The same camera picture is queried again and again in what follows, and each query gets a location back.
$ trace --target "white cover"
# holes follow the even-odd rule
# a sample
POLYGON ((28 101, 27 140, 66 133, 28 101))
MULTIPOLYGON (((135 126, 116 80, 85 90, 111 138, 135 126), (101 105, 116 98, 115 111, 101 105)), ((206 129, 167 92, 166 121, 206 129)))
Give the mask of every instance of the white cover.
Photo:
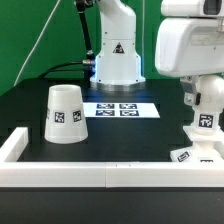
POLYGON ((204 4, 205 0, 163 0, 161 12, 164 16, 224 17, 223 1, 218 15, 205 15, 204 4))
POLYGON ((224 34, 215 19, 165 19, 158 32, 155 64, 162 75, 181 77, 224 71, 224 34))

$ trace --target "robot mount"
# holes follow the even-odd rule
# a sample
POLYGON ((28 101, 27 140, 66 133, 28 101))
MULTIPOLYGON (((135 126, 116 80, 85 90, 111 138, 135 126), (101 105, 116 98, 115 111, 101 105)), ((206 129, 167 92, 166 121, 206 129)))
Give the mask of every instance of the robot mount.
POLYGON ((88 1, 96 3, 101 16, 101 51, 96 56, 95 75, 90 86, 108 91, 142 88, 141 58, 135 50, 136 15, 120 0, 88 1))

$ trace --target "black cable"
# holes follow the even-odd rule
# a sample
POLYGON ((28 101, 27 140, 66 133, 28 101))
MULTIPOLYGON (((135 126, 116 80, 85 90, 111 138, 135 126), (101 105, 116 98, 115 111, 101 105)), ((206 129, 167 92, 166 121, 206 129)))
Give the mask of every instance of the black cable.
POLYGON ((82 24, 82 30, 83 30, 86 50, 87 50, 87 52, 92 51, 92 46, 91 46, 91 41, 90 41, 90 37, 89 37, 89 31, 88 31, 85 13, 84 12, 79 13, 79 18, 80 18, 80 21, 82 24))
POLYGON ((55 65, 51 68, 49 68, 47 71, 43 72, 42 74, 40 74, 38 76, 39 79, 43 79, 47 74, 54 72, 54 71, 58 71, 56 69, 58 68, 63 68, 63 67, 67 67, 67 66, 71 66, 71 65, 82 65, 82 61, 73 61, 73 62, 68 62, 68 63, 63 63, 63 64, 59 64, 59 65, 55 65))

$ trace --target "warning label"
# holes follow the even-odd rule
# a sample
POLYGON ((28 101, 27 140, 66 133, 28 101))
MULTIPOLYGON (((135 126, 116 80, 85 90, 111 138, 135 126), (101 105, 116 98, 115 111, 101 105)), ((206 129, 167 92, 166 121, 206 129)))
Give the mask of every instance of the warning label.
POLYGON ((121 46, 121 43, 118 43, 116 48, 114 49, 114 54, 124 54, 124 49, 121 46))

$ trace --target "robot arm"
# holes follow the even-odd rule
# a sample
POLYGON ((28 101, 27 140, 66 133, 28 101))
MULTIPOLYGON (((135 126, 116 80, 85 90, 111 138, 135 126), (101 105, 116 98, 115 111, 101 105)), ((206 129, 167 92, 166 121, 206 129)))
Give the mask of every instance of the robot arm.
POLYGON ((86 36, 87 53, 91 53, 91 50, 83 14, 94 3, 100 10, 102 36, 95 76, 90 79, 91 87, 109 91, 129 91, 141 87, 145 78, 141 76, 141 58, 135 50, 134 11, 120 0, 76 0, 86 36))
POLYGON ((165 19, 159 28, 156 68, 162 75, 181 78, 185 104, 195 112, 193 123, 183 127, 193 145, 172 151, 171 159, 223 162, 215 142, 224 138, 219 127, 224 80, 211 75, 224 71, 223 1, 163 0, 162 13, 176 18, 165 19))

